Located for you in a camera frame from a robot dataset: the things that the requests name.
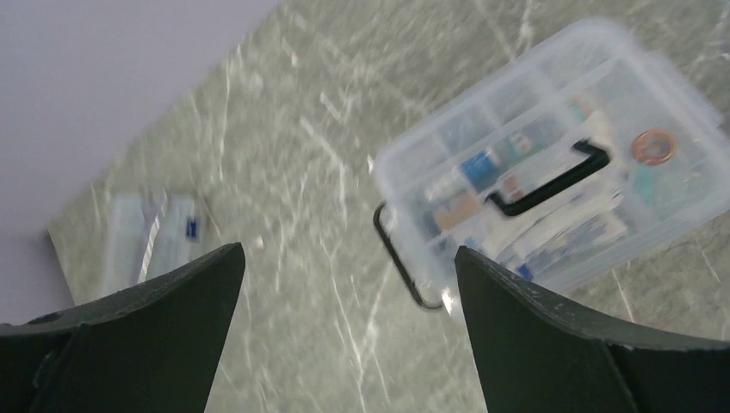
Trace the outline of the silver wrench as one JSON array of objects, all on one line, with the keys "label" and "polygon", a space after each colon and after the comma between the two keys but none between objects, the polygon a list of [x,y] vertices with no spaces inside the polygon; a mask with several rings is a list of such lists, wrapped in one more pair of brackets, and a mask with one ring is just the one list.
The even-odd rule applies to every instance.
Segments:
[{"label": "silver wrench", "polygon": [[140,262],[137,283],[143,283],[148,278],[154,244],[161,226],[161,221],[166,214],[167,204],[168,196],[164,191],[148,193],[143,199],[141,211],[145,224],[142,235],[140,236]]}]

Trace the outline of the blue white bandage roll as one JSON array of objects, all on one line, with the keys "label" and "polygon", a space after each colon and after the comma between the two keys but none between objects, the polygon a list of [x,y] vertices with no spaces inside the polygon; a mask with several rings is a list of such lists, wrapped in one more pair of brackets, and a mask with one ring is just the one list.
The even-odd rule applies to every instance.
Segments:
[{"label": "blue white bandage roll", "polygon": [[460,164],[461,173],[476,192],[491,187],[502,174],[501,160],[497,152],[487,149],[478,151]]}]

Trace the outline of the small red balm tin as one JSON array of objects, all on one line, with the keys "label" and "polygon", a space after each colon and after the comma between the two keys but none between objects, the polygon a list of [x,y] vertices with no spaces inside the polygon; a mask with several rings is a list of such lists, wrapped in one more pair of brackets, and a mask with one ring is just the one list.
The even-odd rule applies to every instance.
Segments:
[{"label": "small red balm tin", "polygon": [[676,153],[677,143],[665,130],[651,129],[637,136],[631,144],[633,158],[648,166],[669,161]]}]

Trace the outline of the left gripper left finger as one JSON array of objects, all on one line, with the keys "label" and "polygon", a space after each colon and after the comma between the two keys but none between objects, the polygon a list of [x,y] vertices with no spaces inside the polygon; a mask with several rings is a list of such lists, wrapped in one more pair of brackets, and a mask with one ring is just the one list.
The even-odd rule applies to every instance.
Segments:
[{"label": "left gripper left finger", "polygon": [[4,412],[202,412],[244,279],[240,243],[1,327]]}]

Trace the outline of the clear box with blue latches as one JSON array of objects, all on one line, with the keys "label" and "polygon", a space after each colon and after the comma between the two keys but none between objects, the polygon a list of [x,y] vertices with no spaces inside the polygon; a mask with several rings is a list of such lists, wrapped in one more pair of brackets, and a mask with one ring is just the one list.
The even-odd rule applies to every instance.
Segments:
[{"label": "clear box with blue latches", "polygon": [[203,254],[207,210],[198,195],[163,190],[114,198],[101,295],[133,287]]}]

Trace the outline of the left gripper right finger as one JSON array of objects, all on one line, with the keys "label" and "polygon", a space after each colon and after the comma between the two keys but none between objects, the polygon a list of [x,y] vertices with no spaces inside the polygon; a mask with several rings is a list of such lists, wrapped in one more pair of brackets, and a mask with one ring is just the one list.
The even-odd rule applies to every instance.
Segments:
[{"label": "left gripper right finger", "polygon": [[595,311],[460,247],[461,305],[490,412],[726,412],[727,342]]}]

